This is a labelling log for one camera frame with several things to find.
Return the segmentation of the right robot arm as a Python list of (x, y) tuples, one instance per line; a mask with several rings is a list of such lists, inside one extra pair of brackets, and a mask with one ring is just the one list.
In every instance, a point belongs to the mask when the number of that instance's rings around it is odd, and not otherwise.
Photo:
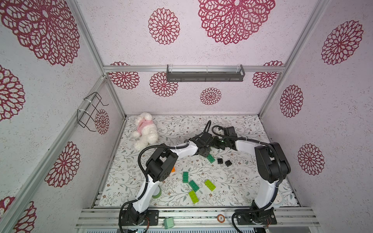
[(268, 228), (277, 224), (273, 204), (278, 194), (279, 186), (291, 172), (290, 165), (284, 152), (277, 142), (267, 143), (247, 137), (239, 137), (233, 126), (212, 127), (214, 136), (213, 146), (224, 150), (230, 148), (245, 153), (254, 153), (257, 171), (261, 177), (259, 191), (252, 201), (249, 209), (236, 210), (231, 217), (233, 227), (237, 232), (242, 231), (237, 227), (241, 222), (263, 224)]

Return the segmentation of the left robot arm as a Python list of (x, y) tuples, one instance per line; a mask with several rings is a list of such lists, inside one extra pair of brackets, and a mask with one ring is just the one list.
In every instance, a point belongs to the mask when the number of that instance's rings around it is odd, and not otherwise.
[(152, 145), (144, 148), (138, 155), (138, 166), (145, 180), (134, 200), (125, 202), (119, 211), (119, 231), (124, 232), (126, 221), (140, 225), (146, 218), (151, 198), (160, 193), (159, 184), (166, 180), (178, 159), (201, 155), (208, 157), (213, 137), (209, 133), (212, 121), (208, 121), (204, 130), (196, 136), (177, 146), (166, 144)]

